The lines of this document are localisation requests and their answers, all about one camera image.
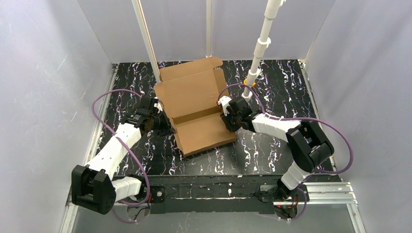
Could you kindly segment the brown cardboard box sheet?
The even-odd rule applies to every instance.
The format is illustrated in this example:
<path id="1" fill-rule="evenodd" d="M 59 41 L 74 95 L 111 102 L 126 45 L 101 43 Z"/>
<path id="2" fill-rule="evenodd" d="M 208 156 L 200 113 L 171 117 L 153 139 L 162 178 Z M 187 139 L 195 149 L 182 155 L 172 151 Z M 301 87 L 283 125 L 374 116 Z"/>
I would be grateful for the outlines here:
<path id="1" fill-rule="evenodd" d="M 183 156 L 219 147 L 237 138 L 220 115 L 218 96 L 228 96 L 223 61 L 208 57 L 159 70 L 161 82 L 154 86 L 165 113 L 175 128 L 177 147 Z"/>

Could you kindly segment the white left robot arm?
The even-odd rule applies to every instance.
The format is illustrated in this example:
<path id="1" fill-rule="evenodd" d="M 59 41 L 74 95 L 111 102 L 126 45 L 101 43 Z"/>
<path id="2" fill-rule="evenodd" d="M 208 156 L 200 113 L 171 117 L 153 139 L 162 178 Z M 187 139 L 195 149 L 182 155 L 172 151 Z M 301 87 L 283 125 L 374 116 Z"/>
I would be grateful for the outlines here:
<path id="1" fill-rule="evenodd" d="M 104 215 L 115 202 L 143 194 L 141 189 L 147 186 L 143 178 L 128 175 L 113 180 L 113 177 L 128 150 L 149 132 L 166 136 L 174 134 L 175 130 L 162 102 L 158 98 L 144 96 L 133 112 L 124 115 L 103 149 L 86 165 L 77 165 L 72 170 L 72 203 Z"/>

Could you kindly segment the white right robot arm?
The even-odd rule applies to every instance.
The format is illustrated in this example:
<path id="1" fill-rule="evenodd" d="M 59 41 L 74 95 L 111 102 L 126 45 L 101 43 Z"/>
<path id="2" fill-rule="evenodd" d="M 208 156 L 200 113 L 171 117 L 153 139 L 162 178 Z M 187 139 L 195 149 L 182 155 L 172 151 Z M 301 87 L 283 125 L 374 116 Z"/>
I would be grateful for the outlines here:
<path id="1" fill-rule="evenodd" d="M 291 195 L 298 186 L 334 153 L 334 147 L 319 124 L 313 120 L 279 120 L 253 111 L 240 97 L 223 96 L 217 101 L 221 119 L 230 132 L 243 128 L 255 133 L 268 134 L 287 142 L 293 162 L 277 181 L 276 193 Z"/>

